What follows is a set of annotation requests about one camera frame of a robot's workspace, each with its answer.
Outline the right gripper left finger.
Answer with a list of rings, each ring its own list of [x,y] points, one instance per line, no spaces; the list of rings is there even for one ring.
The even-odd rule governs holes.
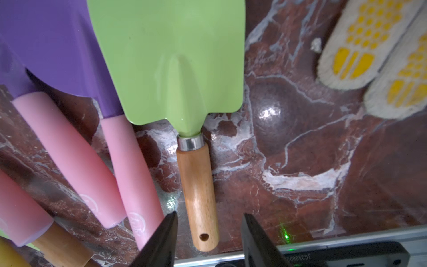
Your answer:
[[[129,267],[173,267],[177,240],[178,215],[165,216],[144,248]]]

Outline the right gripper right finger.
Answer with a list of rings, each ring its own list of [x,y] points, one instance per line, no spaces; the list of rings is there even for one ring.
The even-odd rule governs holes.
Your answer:
[[[251,214],[243,216],[241,240],[246,267],[292,267]]]

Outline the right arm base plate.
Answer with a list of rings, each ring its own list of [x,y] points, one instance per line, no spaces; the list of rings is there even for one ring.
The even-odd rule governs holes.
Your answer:
[[[407,267],[409,252],[398,242],[388,241],[284,254],[293,267]],[[245,267],[244,258],[218,267]]]

